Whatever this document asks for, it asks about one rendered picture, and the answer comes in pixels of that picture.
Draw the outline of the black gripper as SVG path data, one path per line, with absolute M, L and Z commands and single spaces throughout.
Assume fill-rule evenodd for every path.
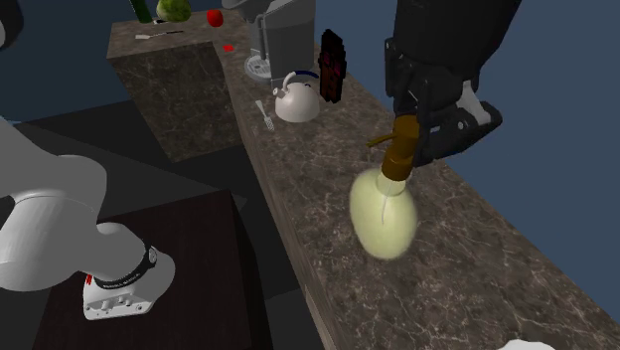
M 476 91 L 521 3 L 397 0 L 393 35 L 385 40 L 386 93 L 396 116 L 417 115 L 415 167 L 461 153 L 502 124 Z

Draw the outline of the yellow-green pump bottle brown top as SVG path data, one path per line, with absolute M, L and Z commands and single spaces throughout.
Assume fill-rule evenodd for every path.
M 418 214 L 407 178 L 419 139 L 414 115 L 399 116 L 392 132 L 368 143 L 389 141 L 380 167 L 360 173 L 353 182 L 349 208 L 354 231 L 368 254 L 394 260 L 409 248 L 418 226 Z

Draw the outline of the black and red box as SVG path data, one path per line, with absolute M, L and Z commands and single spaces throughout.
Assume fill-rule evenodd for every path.
M 343 39 L 331 29 L 326 29 L 321 36 L 318 64 L 320 68 L 320 94 L 326 101 L 337 103 L 342 97 L 347 62 Z

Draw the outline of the white kettle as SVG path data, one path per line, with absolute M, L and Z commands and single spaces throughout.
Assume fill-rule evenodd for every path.
M 275 114 L 287 122 L 307 122 L 317 117 L 320 112 L 316 91 L 309 84 L 292 82 L 292 79 L 298 76 L 319 78 L 310 71 L 294 71 L 284 78 L 282 87 L 276 87 L 272 92 L 275 96 Z

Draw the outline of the grey coffee machine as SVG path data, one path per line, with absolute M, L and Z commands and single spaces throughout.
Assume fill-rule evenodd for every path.
M 222 0 L 245 21 L 250 55 L 246 74 L 261 84 L 280 88 L 293 71 L 314 66 L 316 0 Z

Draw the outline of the white round object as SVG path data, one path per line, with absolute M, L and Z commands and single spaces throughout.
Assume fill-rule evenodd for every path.
M 497 350 L 555 350 L 552 346 L 539 341 L 526 341 L 522 339 L 509 340 Z

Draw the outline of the green lettuce head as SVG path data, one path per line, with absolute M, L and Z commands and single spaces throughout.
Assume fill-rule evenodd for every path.
M 192 15 L 189 0 L 159 0 L 156 6 L 158 17 L 167 22 L 186 22 Z

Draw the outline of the dark wooden robot stand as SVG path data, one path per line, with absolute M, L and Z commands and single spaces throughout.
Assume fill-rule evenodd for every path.
M 83 273 L 52 288 L 32 350 L 273 350 L 255 253 L 230 191 L 114 217 L 170 255 L 170 288 L 143 315 L 88 320 Z

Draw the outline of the dark green bottle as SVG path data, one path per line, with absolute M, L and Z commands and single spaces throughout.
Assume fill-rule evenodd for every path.
M 146 5 L 146 0 L 129 0 L 129 2 L 137 20 L 141 24 L 147 24 L 152 21 L 152 16 L 148 6 Z

